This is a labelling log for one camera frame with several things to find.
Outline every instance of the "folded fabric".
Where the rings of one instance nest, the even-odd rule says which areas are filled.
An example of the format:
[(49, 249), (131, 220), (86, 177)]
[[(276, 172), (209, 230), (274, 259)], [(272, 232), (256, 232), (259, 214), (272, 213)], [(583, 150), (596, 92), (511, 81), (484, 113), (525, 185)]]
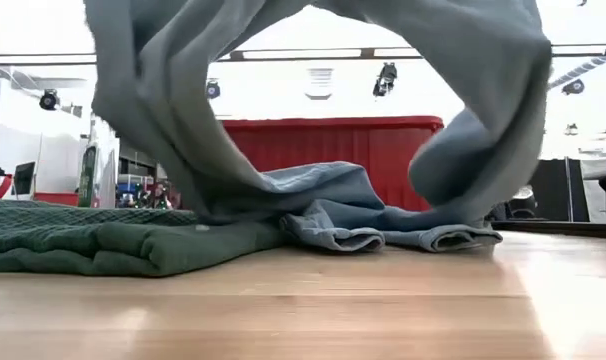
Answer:
[[(289, 238), (339, 252), (386, 243), (432, 252), (491, 245), (500, 236), (479, 219), (536, 167), (551, 46), (534, 0), (85, 3), (98, 59), (95, 113), (160, 160), (200, 225), (132, 222), (138, 215), (125, 211), (115, 213), (125, 219), (68, 228), (73, 223), (41, 214), (27, 228), (5, 227), (0, 271), (163, 276)], [(411, 183), (432, 210), (385, 206), (355, 164), (259, 173), (215, 119), (204, 87), (209, 64), (309, 4), (404, 36), (465, 102), (410, 165)], [(66, 221), (97, 216), (45, 210), (69, 211)]]

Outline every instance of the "white wall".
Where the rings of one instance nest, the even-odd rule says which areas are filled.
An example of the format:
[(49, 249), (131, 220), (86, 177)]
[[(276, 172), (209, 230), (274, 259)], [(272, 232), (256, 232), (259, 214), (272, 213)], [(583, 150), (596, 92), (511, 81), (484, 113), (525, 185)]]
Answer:
[(89, 121), (42, 110), (38, 99), (12, 89), (9, 81), (0, 83), (0, 167), (13, 173), (17, 165), (36, 161), (36, 191), (74, 192), (80, 136), (89, 133)]

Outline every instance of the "spotlight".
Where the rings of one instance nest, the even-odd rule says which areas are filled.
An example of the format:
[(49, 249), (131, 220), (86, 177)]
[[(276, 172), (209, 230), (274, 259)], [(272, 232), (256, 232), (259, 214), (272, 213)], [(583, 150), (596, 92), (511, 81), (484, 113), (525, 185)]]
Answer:
[(383, 69), (381, 69), (379, 78), (374, 84), (372, 95), (379, 97), (389, 94), (394, 89), (394, 80), (396, 80), (397, 77), (398, 74), (394, 63), (385, 63)]
[(39, 101), (39, 106), (43, 110), (53, 111), (60, 103), (61, 99), (56, 95), (56, 90), (45, 90)]
[(205, 85), (205, 94), (210, 100), (216, 99), (217, 97), (221, 96), (221, 87), (219, 86), (218, 81), (209, 80)]
[(580, 93), (583, 92), (583, 90), (585, 90), (585, 84), (583, 83), (583, 81), (581, 79), (578, 80), (574, 80), (571, 83), (563, 86), (563, 89), (561, 89), (561, 92), (565, 95), (578, 95)]

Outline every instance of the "wooden floor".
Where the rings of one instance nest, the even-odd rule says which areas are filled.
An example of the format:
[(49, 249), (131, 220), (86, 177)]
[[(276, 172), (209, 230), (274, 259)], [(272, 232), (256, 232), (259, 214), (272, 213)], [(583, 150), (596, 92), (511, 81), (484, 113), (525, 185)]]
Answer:
[(505, 236), (164, 280), (0, 275), (0, 360), (606, 359), (606, 240)]

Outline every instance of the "red container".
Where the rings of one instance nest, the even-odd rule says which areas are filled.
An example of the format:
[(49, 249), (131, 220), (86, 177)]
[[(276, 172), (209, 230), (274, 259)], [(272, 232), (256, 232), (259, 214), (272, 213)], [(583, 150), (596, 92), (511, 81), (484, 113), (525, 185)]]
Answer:
[(223, 125), (259, 171), (348, 161), (367, 170), (387, 205), (429, 208), (408, 184), (408, 166), (419, 147), (443, 128), (438, 117), (224, 120)]
[(78, 206), (79, 194), (68, 193), (34, 193), (34, 200), (49, 202), (52, 204), (62, 204), (70, 206)]

